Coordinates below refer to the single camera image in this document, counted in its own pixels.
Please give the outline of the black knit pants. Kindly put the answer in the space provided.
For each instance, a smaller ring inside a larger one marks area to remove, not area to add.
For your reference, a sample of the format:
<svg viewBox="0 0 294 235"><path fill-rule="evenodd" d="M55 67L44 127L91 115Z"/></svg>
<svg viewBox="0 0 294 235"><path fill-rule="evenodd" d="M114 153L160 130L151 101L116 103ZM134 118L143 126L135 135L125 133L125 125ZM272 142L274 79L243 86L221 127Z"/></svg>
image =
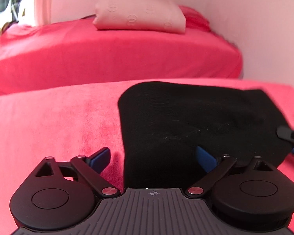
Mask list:
<svg viewBox="0 0 294 235"><path fill-rule="evenodd" d="M279 166L294 148L283 114L262 90L144 82L118 100L126 188L187 188L224 154Z"/></svg>

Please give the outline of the near pink bed cover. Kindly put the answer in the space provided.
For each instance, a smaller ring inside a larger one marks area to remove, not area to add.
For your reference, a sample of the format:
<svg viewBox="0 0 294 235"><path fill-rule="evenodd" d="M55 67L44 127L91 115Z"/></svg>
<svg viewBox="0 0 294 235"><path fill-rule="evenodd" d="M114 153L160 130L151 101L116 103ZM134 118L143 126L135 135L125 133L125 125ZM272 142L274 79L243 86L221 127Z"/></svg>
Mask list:
<svg viewBox="0 0 294 235"><path fill-rule="evenodd" d="M103 175L122 186L117 101L132 85L95 83L0 96L0 234L16 230L10 198L46 156L68 161L107 146L112 159Z"/></svg>

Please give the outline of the far red bed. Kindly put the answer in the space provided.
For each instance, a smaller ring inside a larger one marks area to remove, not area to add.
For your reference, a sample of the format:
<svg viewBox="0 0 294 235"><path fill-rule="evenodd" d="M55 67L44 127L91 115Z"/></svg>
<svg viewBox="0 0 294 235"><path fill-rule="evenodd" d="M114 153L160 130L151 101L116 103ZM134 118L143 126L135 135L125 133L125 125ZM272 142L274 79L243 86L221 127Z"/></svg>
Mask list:
<svg viewBox="0 0 294 235"><path fill-rule="evenodd" d="M230 78L242 53L198 29L185 34L99 31L91 19L30 27L0 36L0 96L68 85L147 79Z"/></svg>

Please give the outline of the folded red blanket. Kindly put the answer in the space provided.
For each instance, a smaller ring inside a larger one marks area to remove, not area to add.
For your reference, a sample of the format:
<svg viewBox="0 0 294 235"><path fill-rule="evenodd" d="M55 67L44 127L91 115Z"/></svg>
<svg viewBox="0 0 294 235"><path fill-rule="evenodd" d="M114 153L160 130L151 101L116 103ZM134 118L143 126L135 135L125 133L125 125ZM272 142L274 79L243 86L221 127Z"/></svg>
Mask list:
<svg viewBox="0 0 294 235"><path fill-rule="evenodd" d="M186 19L186 28L197 29L204 32L211 32L210 22L197 10L179 5Z"/></svg>

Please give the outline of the pale pink pillow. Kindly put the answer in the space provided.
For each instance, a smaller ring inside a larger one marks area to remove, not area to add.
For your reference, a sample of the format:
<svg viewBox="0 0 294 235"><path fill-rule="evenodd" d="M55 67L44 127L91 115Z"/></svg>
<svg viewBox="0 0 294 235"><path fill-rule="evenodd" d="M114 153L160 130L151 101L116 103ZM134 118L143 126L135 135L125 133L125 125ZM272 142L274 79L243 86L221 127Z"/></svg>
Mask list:
<svg viewBox="0 0 294 235"><path fill-rule="evenodd" d="M184 34L186 18L173 0L98 0L98 30L151 30Z"/></svg>

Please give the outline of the pink lace curtain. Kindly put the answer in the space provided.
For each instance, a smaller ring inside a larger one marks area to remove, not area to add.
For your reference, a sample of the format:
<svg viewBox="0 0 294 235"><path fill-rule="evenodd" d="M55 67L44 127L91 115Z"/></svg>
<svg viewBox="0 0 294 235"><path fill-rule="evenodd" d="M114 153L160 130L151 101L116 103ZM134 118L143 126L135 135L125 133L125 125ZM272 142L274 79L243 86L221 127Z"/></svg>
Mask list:
<svg viewBox="0 0 294 235"><path fill-rule="evenodd" d="M34 0L34 17L38 26L51 23L51 1Z"/></svg>

